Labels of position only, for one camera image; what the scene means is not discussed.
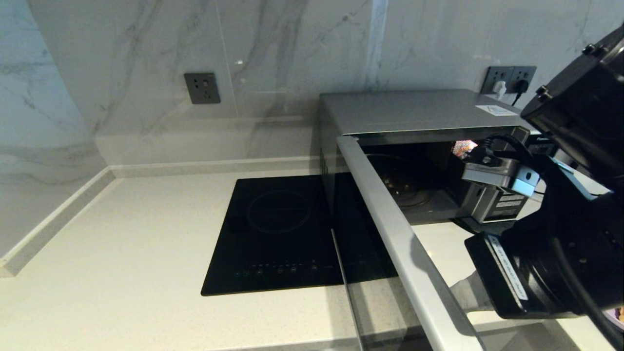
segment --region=white plug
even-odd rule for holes
[[[507,86],[505,86],[505,81],[497,81],[494,83],[494,88],[492,90],[496,93],[496,99],[498,101],[502,100],[503,95],[507,92]]]

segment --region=quartz countertop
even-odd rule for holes
[[[0,349],[353,345],[356,332],[343,286],[200,295],[236,180],[305,174],[113,181],[17,277],[0,280]],[[464,230],[449,222],[415,226],[414,231],[449,285],[474,270],[463,246],[470,236]],[[477,330],[526,323],[502,320],[491,311],[468,316]],[[405,327],[391,320],[382,325],[386,330]],[[562,326],[581,349],[607,345],[587,318]]]

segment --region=wall outlet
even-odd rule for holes
[[[511,80],[512,73],[514,73],[513,66],[489,67],[479,94],[494,94],[494,83],[497,81],[504,81],[507,92],[509,92],[509,81]]]
[[[511,74],[511,79],[509,83],[507,84],[507,93],[508,94],[518,93],[518,90],[515,88],[515,86],[521,80],[525,80],[529,82],[529,86],[531,86],[531,80],[533,79],[533,76],[535,75],[535,70],[537,70],[537,67],[535,66],[515,66],[514,71]]]
[[[194,104],[218,104],[221,102],[214,73],[185,73],[188,95]]]
[[[506,94],[516,94],[516,84],[524,79],[531,85],[535,70],[535,66],[491,66],[487,69],[479,94],[494,94],[494,83],[497,81],[505,81]]]

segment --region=sticker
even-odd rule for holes
[[[499,202],[496,204],[496,207],[510,207],[510,206],[518,206],[522,203],[522,201],[509,201],[509,202]]]
[[[478,107],[482,109],[483,111],[488,112],[489,114],[492,114],[494,116],[517,116],[518,115],[515,112],[511,112],[507,109],[504,109],[496,105],[475,105],[475,107]]]
[[[514,267],[511,266],[511,262],[509,262],[507,254],[500,244],[499,238],[493,235],[488,235],[487,238],[490,240],[490,244],[492,244],[492,248],[494,249],[496,256],[499,258],[500,264],[503,266],[505,273],[507,273],[507,278],[509,278],[509,282],[514,288],[515,294],[518,296],[518,299],[528,300],[529,296],[527,295],[527,292],[524,290],[524,287],[520,283],[520,279],[518,279],[518,275],[516,275]]]
[[[512,214],[515,214],[516,211],[518,210],[498,210],[498,211],[493,211],[492,215],[512,215]]]

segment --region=black power cord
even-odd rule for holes
[[[528,81],[525,81],[524,79],[522,79],[521,81],[518,81],[518,83],[515,84],[515,90],[518,92],[518,94],[515,96],[514,103],[511,104],[511,106],[515,106],[515,103],[518,102],[518,99],[520,99],[520,96],[524,94],[525,92],[527,92],[528,89],[529,89]]]
[[[492,134],[487,137],[490,140],[500,139],[506,141],[509,145],[511,145],[515,151],[518,153],[518,159],[523,162],[525,165],[533,168],[536,172],[540,172],[539,169],[536,168],[535,161],[533,160],[533,154],[529,151],[529,149],[521,143],[518,139],[516,139],[511,134]]]
[[[535,191],[533,191],[533,192],[534,192],[534,193],[536,193],[536,194],[540,194],[540,195],[544,195],[544,194],[546,194],[545,192],[542,192],[542,191],[537,191],[537,190],[535,190]],[[592,196],[600,196],[600,195],[602,195],[602,194],[594,194],[593,192],[591,192],[591,193],[589,193],[589,194],[590,194],[590,195],[592,195]]]
[[[594,302],[592,296],[587,292],[581,281],[578,279],[576,273],[572,269],[572,266],[568,262],[561,245],[561,240],[557,237],[557,221],[556,204],[549,196],[548,207],[552,218],[548,221],[547,237],[550,249],[555,254],[555,260],[557,261],[557,269],[561,274],[561,278],[567,285],[568,289],[574,296],[575,300],[581,305],[583,311],[592,320],[596,328],[602,333],[602,335],[609,341],[611,346],[616,350],[624,349],[624,339],[622,339],[622,333],[615,330],[615,326],[609,321],[600,310],[600,307]]]

